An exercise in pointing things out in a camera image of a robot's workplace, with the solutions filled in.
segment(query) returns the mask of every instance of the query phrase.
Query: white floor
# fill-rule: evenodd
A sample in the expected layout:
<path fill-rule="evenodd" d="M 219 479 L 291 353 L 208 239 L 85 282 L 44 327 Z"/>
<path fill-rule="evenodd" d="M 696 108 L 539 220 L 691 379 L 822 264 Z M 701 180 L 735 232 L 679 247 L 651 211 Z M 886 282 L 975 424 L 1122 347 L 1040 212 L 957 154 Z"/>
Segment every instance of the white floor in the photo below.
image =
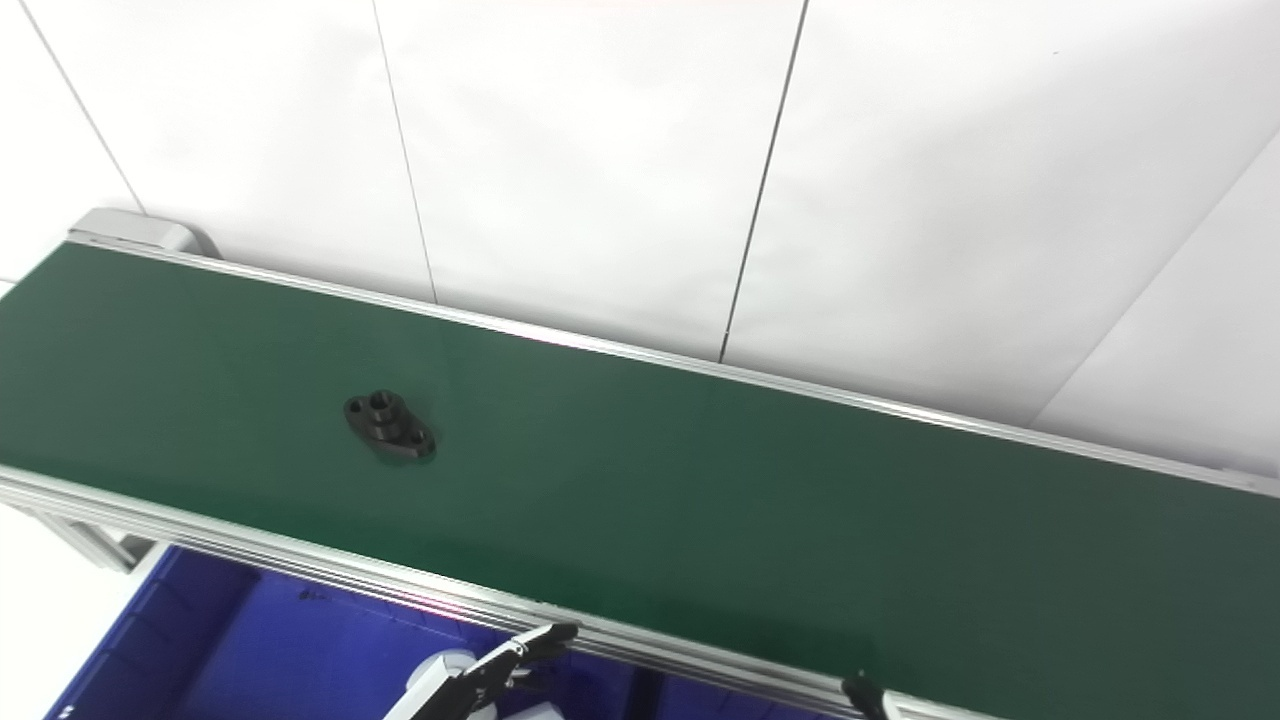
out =
<path fill-rule="evenodd" d="M 50 711 L 148 566 L 132 575 L 99 569 L 0 505 L 0 717 L 37 720 Z"/>

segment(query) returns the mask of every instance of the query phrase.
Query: green belt surface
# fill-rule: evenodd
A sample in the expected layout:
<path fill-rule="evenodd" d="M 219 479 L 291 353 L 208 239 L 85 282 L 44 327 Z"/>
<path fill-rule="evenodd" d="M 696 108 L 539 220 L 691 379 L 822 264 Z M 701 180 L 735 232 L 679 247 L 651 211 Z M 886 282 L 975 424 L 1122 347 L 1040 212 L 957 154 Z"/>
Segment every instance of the green belt surface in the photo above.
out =
<path fill-rule="evenodd" d="M 1015 720 L 1280 716 L 1272 498 L 110 250 L 0 301 L 0 462 Z"/>

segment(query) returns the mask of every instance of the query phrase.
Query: blue bin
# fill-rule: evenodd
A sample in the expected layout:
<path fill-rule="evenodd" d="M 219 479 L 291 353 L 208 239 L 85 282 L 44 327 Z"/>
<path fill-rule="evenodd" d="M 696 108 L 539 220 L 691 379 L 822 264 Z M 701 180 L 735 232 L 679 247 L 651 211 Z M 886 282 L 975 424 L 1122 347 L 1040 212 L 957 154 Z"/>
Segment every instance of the blue bin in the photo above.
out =
<path fill-rule="evenodd" d="M 428 656 L 509 634 L 170 548 L 46 720 L 380 720 Z M 547 691 L 567 720 L 814 720 L 694 680 L 570 652 Z"/>

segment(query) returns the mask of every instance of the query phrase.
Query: panel seam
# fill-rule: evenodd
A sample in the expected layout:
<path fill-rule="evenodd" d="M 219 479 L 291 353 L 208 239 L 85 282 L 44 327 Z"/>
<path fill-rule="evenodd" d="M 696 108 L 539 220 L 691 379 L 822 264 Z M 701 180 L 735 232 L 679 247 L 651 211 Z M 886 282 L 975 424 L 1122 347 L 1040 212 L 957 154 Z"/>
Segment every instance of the panel seam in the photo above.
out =
<path fill-rule="evenodd" d="M 36 15 L 33 15 L 31 13 L 31 8 L 27 6 L 27 0 L 18 0 L 18 5 L 22 6 L 22 12 L 27 15 L 27 22 L 31 23 L 31 28 L 36 32 L 36 37 L 40 38 L 40 44 L 45 46 L 45 53 L 49 54 L 49 59 L 52 60 L 54 67 L 58 68 L 58 74 L 61 76 L 63 82 L 67 85 L 67 90 L 70 91 L 72 97 L 76 100 L 76 105 L 79 108 L 81 114 L 84 115 L 84 120 L 88 122 L 88 127 L 97 137 L 97 142 L 102 146 L 102 151 L 106 152 L 108 159 L 111 160 L 111 165 L 115 168 L 116 174 L 120 176 L 120 182 L 124 183 L 124 187 L 129 191 L 129 196 L 133 197 L 133 204 L 137 205 L 138 211 L 146 215 L 146 205 L 142 204 L 142 199 L 140 199 L 137 191 L 133 190 L 133 183 L 131 183 L 129 178 L 125 177 L 124 168 L 120 167 L 120 161 L 115 158 L 115 152 L 111 152 L 111 146 L 106 143 L 106 137 L 102 136 L 102 131 L 99 129 L 97 123 L 93 122 L 93 117 L 90 115 L 88 108 L 84 105 L 84 100 L 81 97 L 79 92 L 76 91 L 76 86 L 72 85 L 72 78 L 67 74 L 67 68 L 64 68 L 63 63 L 58 59 L 52 45 L 50 45 L 49 38 L 45 37 L 45 32 L 40 29 L 40 23 L 36 22 Z"/>
<path fill-rule="evenodd" d="M 755 205 L 751 208 L 751 223 L 746 228 L 746 243 L 742 246 L 742 260 L 737 266 L 737 281 L 733 283 L 733 299 L 728 305 L 728 319 L 724 323 L 724 336 L 721 338 L 721 350 L 717 363 L 724 361 L 724 352 L 728 351 L 728 336 L 733 329 L 733 314 L 737 311 L 737 297 L 742 292 L 742 275 L 746 274 L 746 259 L 751 254 L 751 240 L 755 238 L 755 222 L 760 217 L 760 201 L 764 199 L 764 186 L 769 179 L 769 165 L 773 161 L 773 149 L 778 142 L 778 127 L 782 126 L 782 111 L 787 106 L 787 91 L 791 88 L 791 73 L 796 67 L 796 54 L 800 51 L 800 37 L 804 35 L 804 19 L 809 14 L 809 0 L 800 5 L 800 19 L 796 23 L 795 40 L 791 42 L 791 56 L 787 59 L 787 74 L 782 79 L 782 95 L 778 97 L 778 111 L 773 118 L 773 132 L 769 135 L 769 149 L 764 152 L 764 168 L 760 172 L 760 186 L 755 191 Z"/>
<path fill-rule="evenodd" d="M 383 38 L 383 22 L 378 17 L 378 0 L 369 0 L 374 10 L 374 27 L 378 29 L 378 49 L 383 54 L 383 69 L 387 72 L 387 90 L 392 96 L 392 113 L 396 115 L 396 135 L 401 141 L 401 155 L 404 158 L 404 177 L 408 178 L 408 195 L 413 201 L 413 219 L 417 222 L 419 245 L 422 247 L 422 261 L 426 264 L 426 282 L 431 287 L 431 302 L 439 305 L 435 291 L 435 273 L 431 272 L 431 258 L 426 251 L 426 231 L 422 229 L 422 210 L 417 204 L 417 187 L 413 184 L 413 165 L 408 159 L 408 143 L 404 141 L 404 124 L 401 120 L 399 101 L 396 99 L 396 83 L 392 81 L 392 61 L 387 55 L 387 41 Z"/>
<path fill-rule="evenodd" d="M 1236 174 L 1235 178 L 1226 184 L 1226 190 L 1222 191 L 1222 195 L 1219 196 L 1217 201 L 1213 202 L 1210 206 L 1208 211 L 1206 211 L 1204 215 L 1201 217 L 1199 222 L 1197 222 L 1196 225 L 1192 228 L 1192 232 L 1188 233 L 1187 237 L 1184 237 L 1180 243 L 1178 243 L 1178 247 L 1174 249 L 1174 251 L 1170 252 L 1167 258 L 1165 258 L 1165 261 L 1161 263 L 1160 268 L 1151 275 L 1149 279 L 1147 279 L 1146 284 L 1142 286 L 1142 290 L 1139 290 L 1133 296 L 1129 304 L 1125 305 L 1124 310 L 1116 314 L 1116 319 L 1114 323 L 1111 323 L 1111 327 L 1107 328 L 1105 333 L 1102 333 L 1098 341 L 1093 343 L 1093 346 L 1089 348 L 1088 352 L 1084 354 L 1080 361 L 1076 363 L 1074 368 L 1071 368 L 1071 372 L 1066 374 L 1066 378 L 1057 386 L 1053 393 L 1050 395 L 1048 400 L 1044 401 L 1041 409 L 1036 411 L 1030 421 L 1027 423 L 1028 428 L 1034 428 L 1037 423 L 1041 421 L 1041 418 L 1050 409 L 1050 406 L 1053 405 L 1053 401 L 1057 400 L 1060 395 L 1062 395 L 1062 391 L 1066 389 L 1066 386 L 1070 384 L 1070 382 L 1075 378 L 1075 375 L 1080 374 L 1080 369 L 1084 368 L 1084 364 L 1089 361 L 1089 357 L 1093 357 L 1097 354 L 1098 348 L 1102 347 L 1102 343 L 1106 342 L 1108 337 L 1111 337 L 1111 334 L 1115 332 L 1117 327 L 1120 327 L 1120 322 L 1124 320 L 1125 315 L 1128 315 L 1129 311 L 1133 310 L 1134 305 L 1137 305 L 1138 301 L 1142 300 L 1144 295 L 1147 295 L 1147 291 L 1151 290 L 1151 286 L 1156 284 L 1156 281 L 1165 274 L 1165 270 L 1169 269 L 1169 265 L 1174 263 L 1174 259 L 1178 258 L 1188 245 L 1190 245 L 1192 238 L 1194 238 L 1196 234 L 1204 225 L 1204 223 L 1207 223 L 1208 219 L 1213 217 L 1213 213 L 1222 205 L 1222 201 L 1225 201 L 1226 197 L 1231 193 L 1231 191 L 1235 190 L 1235 186 L 1240 184 L 1240 181 L 1244 179 L 1244 176 L 1248 174 L 1251 169 L 1253 169 L 1253 165 L 1257 164 L 1258 158 L 1261 158 L 1262 154 L 1266 152 L 1267 149 L 1270 149 L 1271 145 L 1276 142 L 1276 138 L 1280 138 L 1280 126 L 1277 126 L 1276 129 L 1271 132 L 1270 138 L 1262 145 L 1262 149 L 1258 150 L 1258 152 L 1253 156 L 1253 159 L 1245 163 L 1244 168 L 1239 172 L 1239 174 Z"/>

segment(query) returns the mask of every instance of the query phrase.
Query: black metal part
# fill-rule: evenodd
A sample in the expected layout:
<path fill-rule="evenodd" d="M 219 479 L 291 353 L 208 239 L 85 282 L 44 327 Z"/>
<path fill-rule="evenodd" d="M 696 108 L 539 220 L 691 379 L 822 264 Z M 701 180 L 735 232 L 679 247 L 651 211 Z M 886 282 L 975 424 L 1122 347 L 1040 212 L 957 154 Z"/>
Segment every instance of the black metal part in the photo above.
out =
<path fill-rule="evenodd" d="M 845 692 L 849 702 L 854 703 L 854 710 L 861 712 L 867 720 L 888 720 L 884 710 L 884 688 L 870 682 L 867 675 L 858 674 L 840 683 L 840 689 Z"/>
<path fill-rule="evenodd" d="M 342 410 L 351 429 L 374 450 L 406 457 L 422 457 L 435 451 L 431 429 L 408 411 L 403 397 L 389 389 L 352 397 Z"/>

